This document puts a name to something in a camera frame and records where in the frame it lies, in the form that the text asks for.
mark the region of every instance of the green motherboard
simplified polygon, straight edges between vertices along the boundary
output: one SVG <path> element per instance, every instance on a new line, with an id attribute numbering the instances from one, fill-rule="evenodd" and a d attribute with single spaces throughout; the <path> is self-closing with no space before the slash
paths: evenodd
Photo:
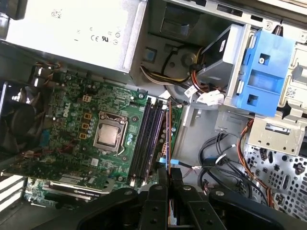
<path id="1" fill-rule="evenodd" d="M 38 190 L 41 184 L 34 186 L 35 179 L 93 191 L 103 191 L 109 179 L 115 181 L 113 190 L 129 186 L 126 179 L 146 103 L 146 93 L 61 73 L 51 96 L 39 150 L 24 153 L 23 161 L 5 173 L 31 177 L 31 186 Z M 181 113 L 181 108 L 173 106 L 172 149 Z M 162 151 L 164 128 L 165 122 L 155 155 Z"/>

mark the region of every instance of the black fan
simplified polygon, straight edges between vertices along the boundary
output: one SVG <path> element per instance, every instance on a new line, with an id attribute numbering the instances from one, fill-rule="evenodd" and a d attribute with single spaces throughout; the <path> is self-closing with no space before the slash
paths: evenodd
<path id="1" fill-rule="evenodd" d="M 12 88 L 1 114 L 0 150 L 18 154 L 38 146 L 46 113 L 43 94 L 38 88 L 23 87 L 15 98 L 11 97 Z"/>

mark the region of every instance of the perforated metal panel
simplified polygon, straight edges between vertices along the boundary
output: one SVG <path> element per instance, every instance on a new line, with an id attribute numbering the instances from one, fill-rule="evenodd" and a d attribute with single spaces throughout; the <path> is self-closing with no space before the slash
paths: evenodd
<path id="1" fill-rule="evenodd" d="M 272 188 L 277 209 L 307 221 L 307 159 L 249 145 L 245 147 L 245 158 L 251 171 Z M 262 200 L 255 190 L 253 198 Z"/>

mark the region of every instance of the cpu socket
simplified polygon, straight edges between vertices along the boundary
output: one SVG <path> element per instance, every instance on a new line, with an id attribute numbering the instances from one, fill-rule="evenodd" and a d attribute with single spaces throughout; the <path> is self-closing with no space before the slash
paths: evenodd
<path id="1" fill-rule="evenodd" d="M 127 120 L 123 116 L 100 112 L 93 146 L 117 154 L 122 153 L 125 150 L 123 144 Z"/>

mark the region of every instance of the black ram slot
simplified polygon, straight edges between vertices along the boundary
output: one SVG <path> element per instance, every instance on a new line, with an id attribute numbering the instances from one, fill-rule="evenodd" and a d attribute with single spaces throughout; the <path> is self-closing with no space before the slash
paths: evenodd
<path id="1" fill-rule="evenodd" d="M 130 179 L 133 178 L 135 173 L 136 173 L 137 164 L 138 164 L 139 159 L 141 157 L 141 148 L 142 148 L 142 145 L 143 145 L 144 139 L 145 139 L 146 127 L 148 126 L 148 123 L 150 122 L 151 112 L 152 112 L 151 102 L 148 101 L 147 105 L 145 106 L 144 115 L 143 115 L 142 122 L 141 122 L 141 125 L 140 125 L 139 135 L 137 137 L 137 141 L 136 141 L 136 144 L 135 144 L 135 149 L 134 149 L 132 161 L 131 161 L 131 165 L 130 165 L 130 168 L 129 168 L 127 183 L 130 182 Z"/>
<path id="2" fill-rule="evenodd" d="M 157 115 L 157 108 L 156 106 L 154 106 L 151 110 L 151 114 L 149 117 L 149 123 L 145 128 L 145 135 L 144 135 L 144 141 L 142 142 L 142 146 L 141 146 L 141 152 L 140 152 L 140 159 L 138 160 L 138 164 L 136 167 L 136 178 L 137 179 L 141 179 L 140 177 L 140 170 L 142 168 L 142 166 L 145 164 L 145 159 L 147 156 L 147 146 L 149 141 L 151 140 L 151 130 L 152 130 L 152 126 L 153 126 L 153 122 L 155 121 Z"/>
<path id="3" fill-rule="evenodd" d="M 163 116 L 164 116 L 164 111 L 162 110 L 162 108 L 159 108 L 158 116 L 156 117 L 157 121 L 153 123 L 152 137 L 150 139 L 150 142 L 148 144 L 148 148 L 146 151 L 145 164 L 142 165 L 142 169 L 141 169 L 140 177 L 144 181 L 147 181 L 147 178 L 148 178 L 149 170 L 150 170 L 153 156 L 154 156 L 154 149 L 156 147 L 160 129 L 162 126 Z"/>
<path id="4" fill-rule="evenodd" d="M 149 157 L 148 156 L 148 152 L 149 152 L 150 144 L 151 144 L 151 142 L 153 140 L 154 124 L 157 122 L 158 113 L 159 113 L 159 110 L 155 107 L 154 111 L 152 113 L 152 116 L 151 116 L 151 123 L 147 127 L 147 132 L 146 132 L 146 140 L 147 141 L 143 145 L 142 159 L 138 163 L 137 174 L 136 174 L 138 179 L 143 179 L 143 177 L 142 177 L 142 175 L 143 175 L 143 168 L 146 167 L 145 164 L 148 164 L 148 157 Z"/>

